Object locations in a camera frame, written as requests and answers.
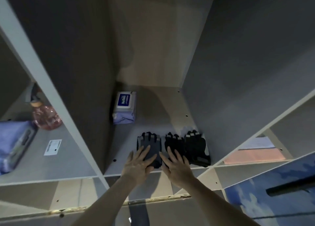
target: black glove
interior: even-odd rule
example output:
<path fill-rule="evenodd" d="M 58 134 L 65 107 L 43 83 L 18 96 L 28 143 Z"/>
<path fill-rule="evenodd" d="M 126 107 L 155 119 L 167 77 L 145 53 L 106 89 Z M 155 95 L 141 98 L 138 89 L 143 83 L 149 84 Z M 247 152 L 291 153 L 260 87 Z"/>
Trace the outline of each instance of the black glove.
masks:
<path fill-rule="evenodd" d="M 172 133 L 169 132 L 165 136 L 166 151 L 167 151 L 168 146 L 171 148 L 171 151 L 174 155 L 175 155 L 175 150 L 177 150 L 181 156 L 185 155 L 184 139 L 180 138 L 177 134 L 172 135 Z"/>
<path fill-rule="evenodd" d="M 186 158 L 189 164 L 195 164 L 202 167 L 211 165 L 209 154 L 206 155 L 206 140 L 196 130 L 189 131 L 185 135 Z"/>
<path fill-rule="evenodd" d="M 144 160 L 151 158 L 154 154 L 157 155 L 156 159 L 149 165 L 158 169 L 162 165 L 162 159 L 160 157 L 159 152 L 162 151 L 162 144 L 160 135 L 152 134 L 151 132 L 142 133 L 142 136 L 138 137 L 137 140 L 137 150 L 139 147 L 144 146 L 143 150 L 145 150 L 148 146 L 151 146 L 147 156 Z"/>

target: orange towel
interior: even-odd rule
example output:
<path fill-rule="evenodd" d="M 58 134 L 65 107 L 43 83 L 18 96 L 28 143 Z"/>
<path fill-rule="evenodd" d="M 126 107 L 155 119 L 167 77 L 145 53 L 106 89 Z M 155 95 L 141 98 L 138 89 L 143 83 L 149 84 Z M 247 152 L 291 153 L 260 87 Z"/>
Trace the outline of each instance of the orange towel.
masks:
<path fill-rule="evenodd" d="M 233 152 L 223 162 L 224 164 L 240 164 L 274 160 L 285 160 L 285 157 L 277 148 L 238 150 Z"/>

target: hand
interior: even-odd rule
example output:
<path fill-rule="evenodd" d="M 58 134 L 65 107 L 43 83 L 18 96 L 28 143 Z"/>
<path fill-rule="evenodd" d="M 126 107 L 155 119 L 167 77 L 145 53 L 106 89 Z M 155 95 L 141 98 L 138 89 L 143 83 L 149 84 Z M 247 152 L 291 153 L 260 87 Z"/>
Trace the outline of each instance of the hand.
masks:
<path fill-rule="evenodd" d="M 185 188 L 187 184 L 195 180 L 189 162 L 185 156 L 182 158 L 177 150 L 175 150 L 177 158 L 172 153 L 170 147 L 167 147 L 167 152 L 172 162 L 160 152 L 162 160 L 169 167 L 167 168 L 165 165 L 162 165 L 162 170 L 173 184 L 177 187 Z"/>
<path fill-rule="evenodd" d="M 150 159 L 144 161 L 143 159 L 148 154 L 150 146 L 148 146 L 144 151 L 143 148 L 144 147 L 141 146 L 135 155 L 133 151 L 130 152 L 121 173 L 121 177 L 129 177 L 135 183 L 135 186 L 142 184 L 146 180 L 148 174 L 154 170 L 153 166 L 148 167 L 148 165 L 151 164 L 157 157 L 155 154 Z"/>

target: wipes packet label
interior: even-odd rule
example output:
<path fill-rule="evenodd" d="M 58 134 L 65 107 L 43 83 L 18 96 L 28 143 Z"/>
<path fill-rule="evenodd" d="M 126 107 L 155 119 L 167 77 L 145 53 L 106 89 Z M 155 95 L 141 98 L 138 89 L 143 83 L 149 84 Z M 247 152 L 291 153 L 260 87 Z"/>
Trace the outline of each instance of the wipes packet label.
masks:
<path fill-rule="evenodd" d="M 118 106 L 129 106 L 130 94 L 120 94 L 118 99 Z"/>

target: wet wipes package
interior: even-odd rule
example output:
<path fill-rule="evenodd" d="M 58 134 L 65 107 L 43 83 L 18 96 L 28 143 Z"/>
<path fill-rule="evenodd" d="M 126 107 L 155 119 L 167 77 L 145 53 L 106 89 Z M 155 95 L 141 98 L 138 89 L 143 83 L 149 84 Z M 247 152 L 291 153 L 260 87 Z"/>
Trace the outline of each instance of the wet wipes package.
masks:
<path fill-rule="evenodd" d="M 128 124 L 136 120 L 136 92 L 118 92 L 113 111 L 114 124 Z"/>

